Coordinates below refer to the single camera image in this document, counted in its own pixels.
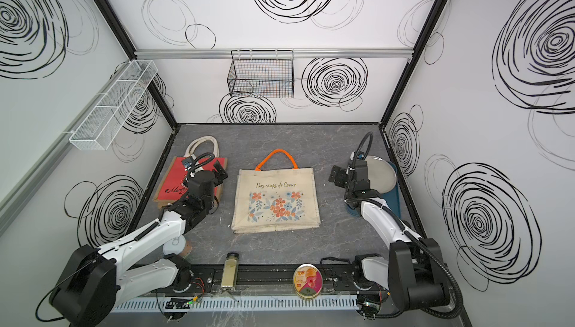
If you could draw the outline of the red Christmas jute bag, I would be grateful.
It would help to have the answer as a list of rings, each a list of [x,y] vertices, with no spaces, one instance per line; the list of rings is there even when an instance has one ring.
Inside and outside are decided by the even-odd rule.
[[[174,203],[176,200],[181,198],[187,191],[187,187],[184,186],[184,179],[186,177],[187,171],[184,168],[184,159],[194,159],[196,158],[196,150],[202,144],[211,143],[213,146],[212,153],[215,156],[214,161],[206,164],[202,169],[213,170],[215,162],[220,163],[220,165],[226,169],[228,164],[228,159],[220,156],[220,147],[218,141],[211,135],[206,135],[196,140],[192,141],[181,157],[175,157],[169,166],[169,171],[165,174],[160,183],[160,187],[157,189],[156,195],[154,196],[154,202],[157,204],[158,208],[164,207],[170,203]]]

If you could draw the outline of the cream floral canvas tote bag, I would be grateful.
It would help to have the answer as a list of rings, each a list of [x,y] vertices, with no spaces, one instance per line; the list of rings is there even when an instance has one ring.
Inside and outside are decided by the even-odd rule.
[[[292,167],[265,171],[278,153]],[[287,151],[276,149],[255,169],[239,171],[231,224],[235,234],[306,230],[320,223],[314,170],[299,167]]]

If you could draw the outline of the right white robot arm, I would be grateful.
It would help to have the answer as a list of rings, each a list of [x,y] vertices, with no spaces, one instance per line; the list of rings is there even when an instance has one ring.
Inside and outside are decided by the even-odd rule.
[[[385,257],[358,257],[359,278],[387,290],[400,312],[448,306],[449,270],[440,246],[422,238],[392,207],[398,182],[392,164],[376,156],[351,158],[345,168],[332,167],[329,181],[344,189],[348,210],[366,220],[388,250]]]

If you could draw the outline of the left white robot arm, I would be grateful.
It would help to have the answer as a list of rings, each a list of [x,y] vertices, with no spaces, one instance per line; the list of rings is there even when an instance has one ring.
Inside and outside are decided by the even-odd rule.
[[[71,326],[97,326],[118,305],[149,292],[169,288],[180,293],[195,280],[190,264],[177,254],[138,267],[165,243],[195,228],[215,207],[215,188],[228,174],[213,153],[184,159],[186,193],[164,206],[147,225],[99,247],[74,251],[44,300]]]

